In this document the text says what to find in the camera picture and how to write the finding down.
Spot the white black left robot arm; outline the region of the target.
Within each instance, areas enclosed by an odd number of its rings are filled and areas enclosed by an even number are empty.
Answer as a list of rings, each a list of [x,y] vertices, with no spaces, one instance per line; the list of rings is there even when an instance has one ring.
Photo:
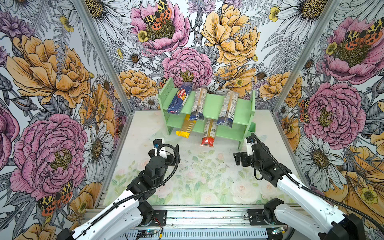
[[[81,226],[62,230],[58,240],[114,240],[129,229],[151,223],[154,209],[147,200],[165,185],[178,169],[179,146],[163,144],[149,151],[145,170],[108,207]]]

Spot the blue Barilla spaghetti box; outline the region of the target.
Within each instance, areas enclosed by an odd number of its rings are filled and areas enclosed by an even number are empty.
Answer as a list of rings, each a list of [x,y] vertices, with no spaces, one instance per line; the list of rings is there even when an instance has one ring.
[[[184,82],[176,92],[172,99],[167,112],[170,114],[179,115],[184,107],[191,91],[193,90],[194,84],[192,82]]]

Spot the clear labelled spaghetti bag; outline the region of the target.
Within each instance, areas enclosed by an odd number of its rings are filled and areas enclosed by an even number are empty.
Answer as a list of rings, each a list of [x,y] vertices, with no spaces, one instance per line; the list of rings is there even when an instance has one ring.
[[[217,120],[217,125],[227,126],[232,128],[235,110],[238,102],[239,94],[233,91],[229,91],[225,95],[223,105]]]

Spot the yellow spaghetti bag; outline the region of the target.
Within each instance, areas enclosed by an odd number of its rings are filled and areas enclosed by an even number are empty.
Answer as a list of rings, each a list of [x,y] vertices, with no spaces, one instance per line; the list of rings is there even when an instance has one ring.
[[[176,135],[188,139],[197,121],[190,120],[190,115],[186,115],[183,125]]]

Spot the red spaghetti bag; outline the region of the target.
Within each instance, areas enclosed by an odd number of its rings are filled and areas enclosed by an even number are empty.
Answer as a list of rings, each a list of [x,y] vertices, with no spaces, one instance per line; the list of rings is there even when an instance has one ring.
[[[213,147],[217,132],[217,121],[207,118],[203,131],[201,146]]]

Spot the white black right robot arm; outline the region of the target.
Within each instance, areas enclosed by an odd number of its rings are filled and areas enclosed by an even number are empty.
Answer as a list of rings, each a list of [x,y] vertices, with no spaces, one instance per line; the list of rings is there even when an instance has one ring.
[[[264,204],[263,220],[269,225],[285,224],[311,240],[364,240],[363,221],[355,214],[345,214],[337,204],[307,188],[286,166],[280,164],[255,134],[245,139],[247,150],[235,153],[236,165],[251,167],[258,179],[281,190],[306,211],[294,210],[274,198]]]

